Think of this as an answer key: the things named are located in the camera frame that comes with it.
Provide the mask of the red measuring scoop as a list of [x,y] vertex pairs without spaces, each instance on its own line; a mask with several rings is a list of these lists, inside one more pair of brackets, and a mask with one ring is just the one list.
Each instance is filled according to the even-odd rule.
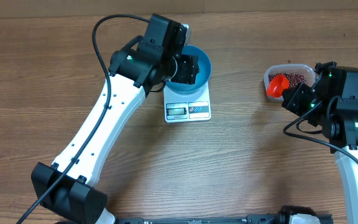
[[275,77],[268,85],[266,94],[268,96],[279,98],[284,90],[289,88],[289,81],[283,75]]

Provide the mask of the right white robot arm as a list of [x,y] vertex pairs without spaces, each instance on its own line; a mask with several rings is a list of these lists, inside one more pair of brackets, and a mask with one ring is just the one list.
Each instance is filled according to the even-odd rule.
[[344,189],[348,223],[358,223],[358,68],[336,62],[317,63],[312,86],[299,84],[283,91],[282,106],[297,115],[291,126],[307,121],[320,126],[325,140],[293,134],[294,138],[330,148]]

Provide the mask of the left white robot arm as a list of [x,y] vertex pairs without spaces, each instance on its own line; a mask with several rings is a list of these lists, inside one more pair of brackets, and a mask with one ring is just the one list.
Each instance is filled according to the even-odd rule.
[[190,28],[158,14],[146,21],[144,35],[115,51],[102,64],[105,82],[93,109],[71,143],[50,165],[31,174],[42,206],[73,223],[117,223],[108,197],[96,189],[104,163],[123,127],[154,86],[194,84],[198,57],[185,55]]

